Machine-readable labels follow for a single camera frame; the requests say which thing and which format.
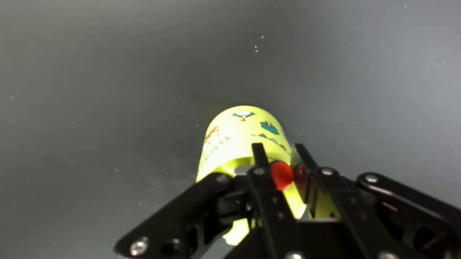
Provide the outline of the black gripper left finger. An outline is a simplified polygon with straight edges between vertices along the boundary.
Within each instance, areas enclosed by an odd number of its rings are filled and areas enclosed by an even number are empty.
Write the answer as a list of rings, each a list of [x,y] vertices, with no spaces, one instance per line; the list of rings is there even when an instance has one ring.
[[[201,259],[217,241],[242,220],[248,227],[225,259],[278,259],[277,223],[287,211],[276,188],[270,161],[261,144],[253,145],[255,164],[245,174],[231,177],[212,172],[183,194],[129,230],[114,244],[121,259]]]

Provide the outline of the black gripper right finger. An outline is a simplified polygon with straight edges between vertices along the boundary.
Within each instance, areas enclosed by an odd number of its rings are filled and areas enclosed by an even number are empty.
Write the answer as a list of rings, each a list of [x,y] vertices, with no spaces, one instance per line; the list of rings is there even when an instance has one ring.
[[[343,224],[366,259],[461,259],[461,210],[379,172],[351,180],[296,144],[312,220]]]

